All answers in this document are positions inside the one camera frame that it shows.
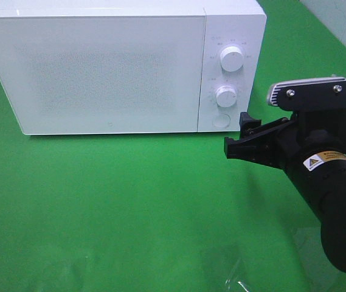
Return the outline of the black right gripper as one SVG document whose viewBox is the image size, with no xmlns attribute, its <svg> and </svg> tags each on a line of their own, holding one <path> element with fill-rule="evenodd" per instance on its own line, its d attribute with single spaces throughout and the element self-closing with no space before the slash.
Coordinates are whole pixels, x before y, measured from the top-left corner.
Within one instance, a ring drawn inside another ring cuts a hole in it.
<svg viewBox="0 0 346 292">
<path fill-rule="evenodd" d="M 240 114 L 240 138 L 224 138 L 227 159 L 283 170 L 287 176 L 346 176 L 346 109 L 293 113 L 262 124 Z"/>
</svg>

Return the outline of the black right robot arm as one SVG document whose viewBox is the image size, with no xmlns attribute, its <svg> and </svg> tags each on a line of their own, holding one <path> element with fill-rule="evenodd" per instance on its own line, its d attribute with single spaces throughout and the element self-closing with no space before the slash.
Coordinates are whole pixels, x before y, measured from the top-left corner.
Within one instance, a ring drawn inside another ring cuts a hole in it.
<svg viewBox="0 0 346 292">
<path fill-rule="evenodd" d="M 346 273 L 346 110 L 294 112 L 262 124 L 240 115 L 240 138 L 224 153 L 284 171 L 321 223 L 324 253 Z"/>
</svg>

